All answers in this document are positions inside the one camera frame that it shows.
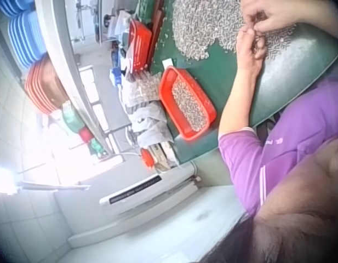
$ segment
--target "red tray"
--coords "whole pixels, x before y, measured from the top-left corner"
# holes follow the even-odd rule
[[[181,77],[181,79],[187,83],[189,90],[196,98],[198,104],[202,108],[202,111],[207,118],[207,124],[200,131],[194,131],[192,129],[186,117],[181,112],[174,100],[172,89],[177,77]],[[173,66],[167,67],[160,82],[159,96],[166,111],[173,120],[177,129],[179,130],[181,136],[187,141],[195,140],[200,137],[209,129],[210,124],[216,118],[216,110],[209,98],[206,96],[206,94],[199,86],[199,84],[194,80],[194,78],[182,68],[175,68]]]
[[[143,70],[147,63],[152,31],[140,21],[131,19],[129,31],[129,45],[134,41],[134,55],[131,60],[131,72]]]

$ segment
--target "workbench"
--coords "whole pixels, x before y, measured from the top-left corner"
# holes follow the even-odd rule
[[[236,55],[226,53],[216,42],[209,47],[209,58],[187,61],[173,40],[172,13],[174,0],[165,0],[165,18],[150,71],[163,72],[162,60],[172,58],[174,66],[185,68],[197,80],[214,104],[217,119],[199,139],[187,142],[169,119],[175,153],[181,163],[190,161],[217,147],[217,128],[222,110],[231,92],[237,72]],[[310,25],[299,24],[292,43],[275,60],[266,60],[256,87],[250,125],[256,126],[309,88],[338,62],[338,40]]]

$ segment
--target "sleeve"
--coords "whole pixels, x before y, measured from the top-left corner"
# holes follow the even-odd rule
[[[251,128],[244,128],[222,135],[219,149],[238,198],[247,211],[252,209],[260,198],[261,141]]]

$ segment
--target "woman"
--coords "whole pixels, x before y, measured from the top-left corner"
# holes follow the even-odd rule
[[[221,117],[219,148],[248,215],[201,262],[333,262],[338,80],[322,81],[292,102],[264,146],[248,124],[266,53],[261,32],[306,22],[338,38],[338,9],[325,0],[243,0],[242,11],[247,26],[237,37],[238,70]],[[268,19],[254,24],[258,12]]]

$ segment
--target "stacked blue trays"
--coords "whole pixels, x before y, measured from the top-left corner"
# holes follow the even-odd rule
[[[34,0],[0,0],[0,10],[12,18],[30,8]]]
[[[36,11],[25,11],[12,18],[8,35],[20,63],[29,68],[47,52]]]

